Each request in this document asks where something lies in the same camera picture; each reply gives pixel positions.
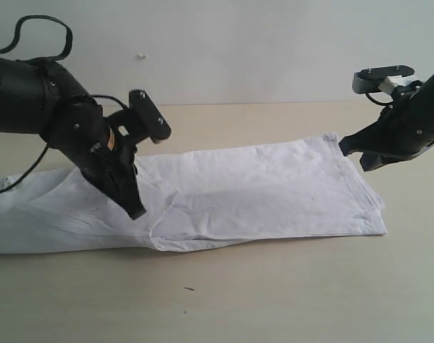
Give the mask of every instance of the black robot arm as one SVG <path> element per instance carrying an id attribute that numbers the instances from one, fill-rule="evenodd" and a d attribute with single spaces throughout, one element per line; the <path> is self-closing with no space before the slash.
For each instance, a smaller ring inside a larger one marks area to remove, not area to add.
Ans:
<path id="1" fill-rule="evenodd" d="M 384 106 L 375 123 L 340 142 L 345 156 L 363 152 L 360 164 L 364 171 L 414 159 L 434 146 L 434 75 L 423 83 L 413 74 L 408 66 L 355 73 L 354 92 Z M 370 95 L 380 91 L 392 101 L 380 103 Z"/>
<path id="2" fill-rule="evenodd" d="M 0 54 L 16 46 L 28 19 L 63 24 L 48 16 L 26 16 L 16 25 L 13 43 Z M 136 219 L 145 212 L 136 182 L 136 145 L 147 138 L 159 143 L 169 138 L 171 129 L 141 90 L 130 91 L 129 105 L 104 117 L 94 99 L 98 96 L 91 96 L 56 62 L 71 51 L 72 33 L 64 26 L 66 45 L 57 56 L 28 61 L 0 57 L 0 132 L 39 134 L 47 147 L 60 150 L 91 184 Z M 123 135 L 121 127 L 128 134 Z"/>

